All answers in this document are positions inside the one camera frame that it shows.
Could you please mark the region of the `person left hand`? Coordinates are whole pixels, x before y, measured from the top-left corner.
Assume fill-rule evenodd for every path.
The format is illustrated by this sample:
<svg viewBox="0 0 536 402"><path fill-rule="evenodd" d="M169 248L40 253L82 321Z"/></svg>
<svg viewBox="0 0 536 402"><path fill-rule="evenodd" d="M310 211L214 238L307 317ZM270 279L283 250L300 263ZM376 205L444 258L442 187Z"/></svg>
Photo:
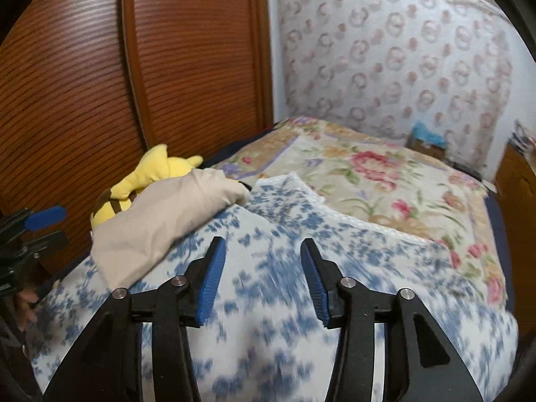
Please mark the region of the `person left hand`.
<svg viewBox="0 0 536 402"><path fill-rule="evenodd" d="M33 306L39 300L33 289L23 289L16 294L16 319L18 329L24 332L29 323L36 323Z"/></svg>

